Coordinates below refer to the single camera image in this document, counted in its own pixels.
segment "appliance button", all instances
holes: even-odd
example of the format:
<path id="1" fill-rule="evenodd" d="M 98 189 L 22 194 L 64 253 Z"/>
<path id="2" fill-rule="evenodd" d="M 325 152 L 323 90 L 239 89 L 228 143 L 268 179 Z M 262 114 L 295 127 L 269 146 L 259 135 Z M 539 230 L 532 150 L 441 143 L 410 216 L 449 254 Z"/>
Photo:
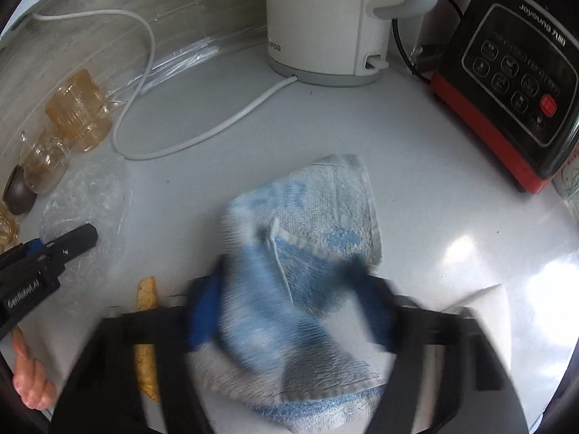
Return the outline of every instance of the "appliance button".
<path id="1" fill-rule="evenodd" d="M 483 55 L 484 58 L 492 62 L 493 60 L 496 60 L 497 57 L 499 56 L 499 48 L 495 43 L 486 40 L 482 43 L 481 54 Z"/>
<path id="2" fill-rule="evenodd" d="M 539 71 L 539 65 L 537 65 L 537 62 L 535 62 L 533 59 L 529 59 L 527 61 L 527 66 L 529 67 L 529 70 L 533 73 L 537 73 Z"/>
<path id="3" fill-rule="evenodd" d="M 529 119 L 529 127 L 534 133 L 542 134 L 546 128 L 546 118 L 541 112 L 535 112 Z"/>
<path id="4" fill-rule="evenodd" d="M 531 75 L 525 75 L 520 81 L 520 87 L 523 88 L 525 94 L 531 98 L 537 96 L 539 91 L 539 82 L 535 80 Z"/>
<path id="5" fill-rule="evenodd" d="M 504 95 L 511 84 L 505 75 L 502 73 L 495 73 L 491 85 L 493 86 L 494 91 Z"/>
<path id="6" fill-rule="evenodd" d="M 473 63 L 473 70 L 480 78 L 484 78 L 489 74 L 490 65 L 486 60 L 477 57 Z"/>
<path id="7" fill-rule="evenodd" d="M 527 54 L 524 53 L 521 49 L 519 49 L 517 46 L 511 46 L 511 52 L 513 53 L 513 55 L 515 57 L 517 57 L 517 59 L 519 59 L 521 62 L 526 62 L 527 61 Z"/>
<path id="8" fill-rule="evenodd" d="M 519 114 L 523 114 L 529 106 L 529 100 L 522 92 L 515 91 L 511 98 L 511 106 Z"/>
<path id="9" fill-rule="evenodd" d="M 543 95 L 540 106 L 541 111 L 543 111 L 547 117 L 553 117 L 557 111 L 557 102 L 548 94 Z"/>
<path id="10" fill-rule="evenodd" d="M 555 83 L 551 77 L 545 77 L 545 83 L 556 97 L 559 96 L 561 93 L 561 88 L 557 86 L 557 83 Z"/>
<path id="11" fill-rule="evenodd" d="M 505 75 L 513 78 L 516 77 L 517 73 L 519 73 L 519 63 L 510 55 L 505 55 L 505 57 L 503 57 L 503 61 L 501 62 L 501 69 Z"/>

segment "glass jar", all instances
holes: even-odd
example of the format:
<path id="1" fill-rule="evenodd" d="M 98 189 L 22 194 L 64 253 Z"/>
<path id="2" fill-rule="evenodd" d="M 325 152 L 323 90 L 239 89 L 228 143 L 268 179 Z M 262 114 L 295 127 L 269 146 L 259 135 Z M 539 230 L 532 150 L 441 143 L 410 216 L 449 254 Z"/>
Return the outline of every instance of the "glass jar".
<path id="1" fill-rule="evenodd" d="M 70 150 L 51 129 L 45 128 L 34 141 L 22 133 L 24 147 L 20 166 L 26 186 L 36 194 L 52 191 L 63 178 L 70 161 Z"/>
<path id="2" fill-rule="evenodd" d="M 112 128 L 106 97 L 87 69 L 76 72 L 57 89 L 45 112 L 60 136 L 82 152 L 99 145 Z"/>

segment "brand text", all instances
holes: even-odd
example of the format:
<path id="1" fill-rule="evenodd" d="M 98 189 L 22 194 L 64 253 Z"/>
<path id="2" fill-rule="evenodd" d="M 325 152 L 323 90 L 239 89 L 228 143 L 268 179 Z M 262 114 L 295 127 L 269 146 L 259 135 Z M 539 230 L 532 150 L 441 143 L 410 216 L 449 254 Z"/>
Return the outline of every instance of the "brand text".
<path id="1" fill-rule="evenodd" d="M 274 44 L 273 42 L 271 42 L 271 40 L 267 39 L 267 44 L 269 45 L 269 47 L 271 47 L 274 50 L 277 50 L 278 52 L 282 51 L 282 48 L 280 46 L 278 46 L 277 44 Z"/>
<path id="2" fill-rule="evenodd" d="M 540 14 L 537 14 L 536 11 L 533 11 L 532 9 L 530 9 L 526 4 L 522 3 L 519 6 L 519 9 L 525 13 L 529 18 L 531 18 L 532 20 L 537 21 L 538 24 L 540 24 L 542 26 L 542 28 L 545 30 L 546 33 L 548 33 L 550 36 L 553 36 L 554 39 L 560 43 L 561 46 L 565 46 L 565 44 L 567 43 L 567 41 L 565 40 L 565 38 L 559 34 L 559 31 L 557 31 L 557 28 L 551 26 L 551 24 L 549 23 L 549 21 L 547 21 L 545 18 L 543 18 Z"/>
<path id="3" fill-rule="evenodd" d="M 8 300 L 8 309 L 12 310 L 16 305 L 22 302 L 26 297 L 28 297 L 32 292 L 40 288 L 40 282 L 38 279 L 34 279 L 30 284 L 28 284 L 24 289 L 21 289 L 14 297 Z"/>

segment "kettle base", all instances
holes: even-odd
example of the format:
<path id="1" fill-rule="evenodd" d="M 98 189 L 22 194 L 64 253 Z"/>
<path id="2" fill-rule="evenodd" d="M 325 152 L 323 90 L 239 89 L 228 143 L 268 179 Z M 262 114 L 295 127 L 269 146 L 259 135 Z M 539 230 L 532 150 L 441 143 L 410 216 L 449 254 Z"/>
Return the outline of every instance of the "kettle base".
<path id="1" fill-rule="evenodd" d="M 285 77 L 296 76 L 298 81 L 308 83 L 310 85 L 322 86 L 361 86 L 372 83 L 380 78 L 382 71 L 378 71 L 371 75 L 329 75 L 327 73 L 306 72 L 304 70 L 295 69 L 277 62 L 271 57 L 268 57 L 268 63 L 277 73 Z"/>

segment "red base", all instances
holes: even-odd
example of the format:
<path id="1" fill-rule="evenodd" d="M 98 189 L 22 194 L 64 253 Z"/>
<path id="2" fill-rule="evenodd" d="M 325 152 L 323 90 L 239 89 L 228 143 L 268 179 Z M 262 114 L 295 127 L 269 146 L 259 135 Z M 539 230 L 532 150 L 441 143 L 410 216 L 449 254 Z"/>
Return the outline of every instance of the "red base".
<path id="1" fill-rule="evenodd" d="M 503 134 L 484 114 L 439 73 L 435 73 L 432 77 L 430 88 L 484 140 L 525 190 L 537 194 L 551 182 L 551 179 L 538 177 L 514 146 L 503 137 Z"/>

